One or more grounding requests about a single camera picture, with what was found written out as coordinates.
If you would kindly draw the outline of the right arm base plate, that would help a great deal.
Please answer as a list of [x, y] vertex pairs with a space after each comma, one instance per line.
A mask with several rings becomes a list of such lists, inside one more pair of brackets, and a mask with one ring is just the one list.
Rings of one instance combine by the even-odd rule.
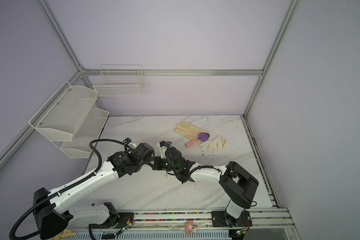
[[252, 218], [248, 211], [242, 211], [239, 218], [235, 219], [226, 211], [212, 211], [213, 227], [252, 227]]

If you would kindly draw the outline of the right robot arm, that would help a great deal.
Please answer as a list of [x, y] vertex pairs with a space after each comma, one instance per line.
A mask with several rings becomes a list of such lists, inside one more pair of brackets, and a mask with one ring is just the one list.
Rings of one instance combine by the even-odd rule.
[[154, 171], [171, 172], [181, 183], [211, 182], [218, 183], [230, 201], [226, 207], [227, 219], [237, 221], [242, 212], [253, 206], [259, 181], [236, 162], [225, 166], [201, 165], [186, 160], [174, 147], [165, 147], [160, 157], [154, 157], [149, 166]]

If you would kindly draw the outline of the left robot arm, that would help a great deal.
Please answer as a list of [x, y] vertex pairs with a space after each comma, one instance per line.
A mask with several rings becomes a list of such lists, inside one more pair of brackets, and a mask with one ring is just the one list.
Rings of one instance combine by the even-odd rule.
[[90, 225], [97, 229], [110, 229], [123, 227], [131, 222], [132, 215], [121, 217], [110, 202], [89, 207], [76, 205], [83, 197], [103, 185], [138, 172], [155, 156], [154, 149], [146, 143], [135, 145], [124, 142], [123, 145], [124, 151], [116, 152], [106, 161], [94, 150], [100, 161], [94, 170], [51, 191], [41, 188], [34, 193], [36, 208], [33, 216], [40, 239], [51, 239], [70, 227]]

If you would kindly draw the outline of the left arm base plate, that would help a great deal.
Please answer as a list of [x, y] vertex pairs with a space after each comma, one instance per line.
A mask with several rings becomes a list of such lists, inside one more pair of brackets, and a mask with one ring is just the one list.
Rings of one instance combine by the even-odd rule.
[[135, 214], [132, 212], [118, 213], [117, 215], [110, 217], [110, 222], [108, 223], [109, 229], [122, 229], [127, 224], [132, 224]]

